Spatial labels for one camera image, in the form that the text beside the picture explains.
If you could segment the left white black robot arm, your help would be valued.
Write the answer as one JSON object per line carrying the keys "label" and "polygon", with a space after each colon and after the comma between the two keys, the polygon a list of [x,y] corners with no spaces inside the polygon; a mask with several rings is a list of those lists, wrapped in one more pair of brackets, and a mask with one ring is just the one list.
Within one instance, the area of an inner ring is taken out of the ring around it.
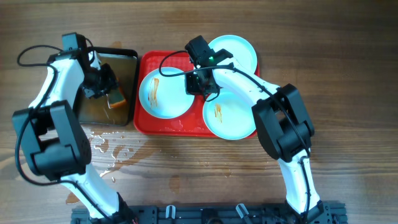
{"label": "left white black robot arm", "polygon": [[12,115],[15,163],[21,177],[40,187],[63,185],[84,204],[90,223],[136,223],[122,196],[91,164],[90,142],[73,111],[80,90],[99,98],[118,87],[100,54],[136,57],[127,49],[91,47],[51,55],[47,78],[28,108]]}

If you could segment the red plastic tray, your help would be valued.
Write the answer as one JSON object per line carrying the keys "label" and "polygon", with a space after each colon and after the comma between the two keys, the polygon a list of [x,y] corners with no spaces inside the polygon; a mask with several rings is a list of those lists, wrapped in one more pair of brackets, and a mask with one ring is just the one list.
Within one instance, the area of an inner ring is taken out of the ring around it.
{"label": "red plastic tray", "polygon": [[[144,54],[139,65],[137,86],[151,71],[158,69],[162,59],[170,53],[170,51],[153,50]],[[143,134],[215,138],[216,135],[207,128],[203,120],[204,104],[204,99],[196,96],[190,109],[183,115],[172,119],[160,119],[145,111],[139,99],[139,92],[136,91],[133,123]]]}

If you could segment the stained pale blue plate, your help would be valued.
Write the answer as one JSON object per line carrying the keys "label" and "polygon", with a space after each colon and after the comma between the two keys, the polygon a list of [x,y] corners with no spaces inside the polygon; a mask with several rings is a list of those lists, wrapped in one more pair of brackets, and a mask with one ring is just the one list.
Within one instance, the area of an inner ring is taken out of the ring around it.
{"label": "stained pale blue plate", "polygon": [[139,87],[139,101],[151,116],[160,119],[177,118],[186,113],[195,97],[185,91],[185,77],[165,77],[155,69],[149,72]]}

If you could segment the orange sponge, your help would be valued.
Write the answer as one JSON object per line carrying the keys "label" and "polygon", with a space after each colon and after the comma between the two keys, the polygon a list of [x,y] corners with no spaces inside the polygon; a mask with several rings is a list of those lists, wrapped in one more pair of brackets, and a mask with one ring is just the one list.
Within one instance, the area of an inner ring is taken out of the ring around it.
{"label": "orange sponge", "polygon": [[107,94],[108,107],[110,109],[119,108],[127,103],[127,99],[124,96],[124,91],[121,87],[111,90]]}

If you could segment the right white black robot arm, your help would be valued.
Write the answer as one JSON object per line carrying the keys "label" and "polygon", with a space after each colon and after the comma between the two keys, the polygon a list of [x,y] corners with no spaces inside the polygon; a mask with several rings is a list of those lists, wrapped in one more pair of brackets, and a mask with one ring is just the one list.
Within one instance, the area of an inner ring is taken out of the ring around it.
{"label": "right white black robot arm", "polygon": [[258,140],[281,168],[287,204],[301,223],[312,222],[321,202],[310,169],[315,128],[298,89],[291,84],[279,87],[250,73],[225,49],[187,53],[195,66],[193,81],[202,90],[218,85],[249,104]]}

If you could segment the black tray with brown water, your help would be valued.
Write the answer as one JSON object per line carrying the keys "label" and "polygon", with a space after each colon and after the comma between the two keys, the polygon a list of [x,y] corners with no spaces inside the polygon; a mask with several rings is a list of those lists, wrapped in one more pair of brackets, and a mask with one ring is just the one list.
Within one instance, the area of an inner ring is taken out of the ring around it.
{"label": "black tray with brown water", "polygon": [[139,59],[135,50],[95,47],[96,58],[101,64],[108,63],[118,79],[119,87],[124,91],[127,103],[119,108],[108,107],[107,95],[100,98],[86,98],[80,90],[73,110],[82,124],[103,124],[125,126],[134,114],[136,81],[139,71]]}

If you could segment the black mounting rail base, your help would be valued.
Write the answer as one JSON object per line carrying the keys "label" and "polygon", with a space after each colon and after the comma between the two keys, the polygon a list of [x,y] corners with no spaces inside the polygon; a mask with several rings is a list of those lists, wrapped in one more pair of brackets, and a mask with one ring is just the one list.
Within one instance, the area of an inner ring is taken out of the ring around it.
{"label": "black mounting rail base", "polygon": [[[205,207],[131,206],[136,223],[301,223],[300,217],[285,203],[263,205],[219,205]],[[345,204],[321,202],[308,214],[308,223],[348,223]]]}

